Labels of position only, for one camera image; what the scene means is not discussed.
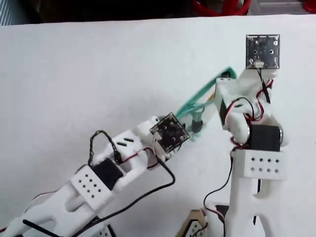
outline teal plastic piece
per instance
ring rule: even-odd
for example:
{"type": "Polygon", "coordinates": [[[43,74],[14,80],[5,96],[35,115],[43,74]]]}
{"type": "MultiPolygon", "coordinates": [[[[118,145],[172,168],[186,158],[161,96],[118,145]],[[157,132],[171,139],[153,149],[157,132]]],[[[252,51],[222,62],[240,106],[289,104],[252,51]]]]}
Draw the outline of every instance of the teal plastic piece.
{"type": "Polygon", "coordinates": [[[206,101],[205,103],[199,103],[198,100],[207,93],[210,88],[215,85],[216,79],[219,78],[223,73],[229,72],[231,74],[230,78],[236,79],[237,75],[235,71],[228,67],[225,70],[223,70],[221,73],[219,73],[216,77],[214,77],[212,80],[210,80],[204,87],[202,87],[190,100],[188,100],[187,103],[185,103],[175,114],[178,120],[182,119],[184,116],[191,114],[192,116],[194,113],[200,109],[205,109],[208,105],[211,105],[214,103],[214,100],[206,101]]]}

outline black wire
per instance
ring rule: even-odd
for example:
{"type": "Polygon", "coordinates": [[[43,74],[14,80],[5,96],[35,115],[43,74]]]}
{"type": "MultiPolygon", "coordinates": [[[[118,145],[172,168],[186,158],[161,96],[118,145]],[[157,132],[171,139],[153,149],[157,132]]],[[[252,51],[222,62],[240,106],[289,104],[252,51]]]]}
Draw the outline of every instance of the black wire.
{"type": "Polygon", "coordinates": [[[167,187],[170,187],[171,185],[173,185],[175,182],[176,182],[176,177],[174,176],[174,174],[172,173],[172,171],[168,168],[168,166],[165,165],[165,163],[159,158],[157,157],[157,161],[158,163],[171,175],[172,177],[172,181],[168,184],[164,184],[164,185],[161,185],[155,189],[152,189],[151,191],[141,195],[139,198],[137,198],[135,201],[133,201],[131,204],[129,204],[128,206],[124,207],[123,209],[117,211],[117,212],[114,212],[106,217],[103,217],[103,218],[100,218],[99,220],[96,220],[95,222],[91,223],[90,225],[87,225],[85,226],[84,228],[82,228],[80,231],[78,231],[77,233],[75,233],[75,235],[73,235],[72,237],[77,237],[79,236],[80,234],[82,234],[83,232],[85,232],[86,230],[90,229],[91,227],[103,222],[103,221],[106,221],[108,219],[110,219],[111,217],[114,217],[116,215],[119,215],[121,214],[122,212],[125,212],[127,209],[131,208],[133,205],[135,205],[138,201],[140,201],[141,199],[147,197],[148,195],[152,194],[152,193],[155,193],[161,189],[164,189],[164,188],[167,188],[167,187]]]}
{"type": "Polygon", "coordinates": [[[39,226],[39,225],[37,225],[37,224],[31,222],[31,221],[28,221],[28,220],[25,220],[25,219],[24,219],[24,220],[22,221],[22,223],[23,223],[24,225],[27,225],[27,226],[29,226],[29,227],[31,227],[31,228],[33,228],[33,229],[39,231],[39,232],[42,232],[43,234],[46,234],[46,235],[48,235],[48,236],[51,236],[51,237],[61,237],[61,236],[58,236],[58,235],[54,234],[53,232],[50,232],[50,231],[48,231],[47,229],[45,229],[45,228],[43,228],[43,227],[41,227],[41,226],[39,226]]]}
{"type": "Polygon", "coordinates": [[[246,101],[249,103],[249,105],[251,106],[252,119],[254,119],[254,117],[255,117],[255,110],[254,110],[254,108],[253,108],[252,103],[251,103],[250,100],[248,100],[246,97],[239,97],[239,98],[237,98],[237,99],[235,100],[235,102],[236,102],[236,101],[239,101],[239,100],[241,100],[241,99],[246,100],[246,101]]]}
{"type": "Polygon", "coordinates": [[[257,68],[257,72],[259,74],[259,77],[260,77],[260,80],[261,80],[261,83],[262,83],[262,90],[263,90],[263,93],[264,93],[264,95],[266,97],[267,103],[270,104],[271,101],[270,101],[270,97],[269,97],[267,86],[266,86],[265,82],[262,79],[262,70],[261,70],[261,68],[257,68]]]}
{"type": "Polygon", "coordinates": [[[90,151],[89,151],[89,160],[88,160],[88,165],[91,166],[92,160],[93,160],[93,156],[94,156],[94,152],[93,152],[93,140],[94,138],[99,135],[100,133],[104,134],[109,142],[112,145],[113,148],[113,154],[114,154],[114,161],[116,162],[116,164],[120,164],[122,163],[122,159],[121,159],[121,155],[119,153],[119,151],[117,150],[117,147],[115,146],[115,143],[113,142],[112,138],[106,133],[106,131],[103,130],[98,130],[95,132],[95,134],[90,138],[90,151]]]}
{"type": "Polygon", "coordinates": [[[197,231],[196,231],[196,232],[192,235],[192,237],[197,236],[197,234],[198,234],[199,232],[201,232],[201,231],[205,230],[207,226],[208,226],[208,223],[206,223],[206,224],[205,224],[205,226],[204,226],[204,227],[202,227],[201,229],[197,230],[197,231]]]}
{"type": "MultiPolygon", "coordinates": [[[[231,177],[232,170],[233,170],[233,160],[231,160],[231,168],[230,168],[230,170],[229,170],[229,174],[228,174],[228,177],[227,177],[227,180],[226,180],[225,184],[224,184],[223,186],[221,186],[219,189],[216,189],[216,190],[213,190],[213,191],[209,192],[209,193],[204,197],[204,200],[203,200],[203,205],[204,205],[204,207],[206,207],[205,202],[206,202],[206,199],[207,199],[208,196],[210,196],[211,194],[216,193],[216,192],[218,192],[218,191],[221,191],[223,188],[226,187],[226,185],[228,184],[229,179],[230,179],[230,177],[231,177]]],[[[225,236],[226,236],[225,221],[224,221],[224,223],[223,223],[223,228],[224,228],[224,237],[225,237],[225,236]]]]}

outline circuit board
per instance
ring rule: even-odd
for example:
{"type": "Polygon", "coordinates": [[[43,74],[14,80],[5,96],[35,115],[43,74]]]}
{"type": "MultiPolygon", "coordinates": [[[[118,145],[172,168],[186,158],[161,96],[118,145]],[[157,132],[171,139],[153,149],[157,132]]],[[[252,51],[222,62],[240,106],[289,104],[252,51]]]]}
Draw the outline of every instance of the circuit board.
{"type": "Polygon", "coordinates": [[[279,69],[280,35],[247,35],[246,68],[279,69]]]}
{"type": "Polygon", "coordinates": [[[150,132],[166,153],[170,153],[190,137],[173,113],[159,121],[150,132]]]}

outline white surface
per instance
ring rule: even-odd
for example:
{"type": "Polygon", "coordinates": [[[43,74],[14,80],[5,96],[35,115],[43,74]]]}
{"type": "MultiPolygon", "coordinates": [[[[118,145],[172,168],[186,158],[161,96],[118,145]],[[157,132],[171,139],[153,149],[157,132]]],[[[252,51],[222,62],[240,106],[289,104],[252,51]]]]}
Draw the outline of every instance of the white surface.
{"type": "MultiPolygon", "coordinates": [[[[0,28],[0,225],[36,194],[72,177],[87,162],[96,130],[115,136],[151,115],[176,111],[225,67],[242,72],[246,34],[278,33],[272,103],[291,138],[282,236],[316,233],[315,21],[279,15],[0,28]]],[[[175,235],[204,195],[224,183],[229,137],[215,116],[200,139],[168,161],[177,177],[173,187],[111,219],[118,236],[175,235]]],[[[161,167],[146,172],[105,213],[169,181],[161,167]]],[[[212,198],[227,202],[229,190],[212,198]]]]}

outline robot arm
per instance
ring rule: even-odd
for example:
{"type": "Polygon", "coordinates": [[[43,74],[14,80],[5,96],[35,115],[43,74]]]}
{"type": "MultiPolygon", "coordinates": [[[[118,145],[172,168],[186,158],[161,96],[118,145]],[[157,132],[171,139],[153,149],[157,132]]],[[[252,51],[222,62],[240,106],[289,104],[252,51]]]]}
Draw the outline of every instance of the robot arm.
{"type": "MultiPolygon", "coordinates": [[[[3,236],[16,237],[27,232],[30,227],[24,220],[38,226],[53,221],[54,228],[49,231],[56,236],[75,235],[121,190],[138,178],[148,167],[153,167],[153,164],[157,163],[156,157],[151,153],[153,150],[162,161],[170,158],[171,151],[167,153],[159,142],[153,144],[153,134],[150,129],[161,123],[158,121],[157,117],[152,117],[134,129],[113,138],[120,160],[116,160],[112,144],[108,144],[101,154],[92,157],[90,165],[84,165],[48,200],[29,208],[23,215],[15,218],[3,236]]],[[[161,134],[161,137],[165,142],[168,136],[161,134]]],[[[174,149],[186,139],[182,137],[181,142],[172,143],[173,146],[169,148],[174,149]]]]}

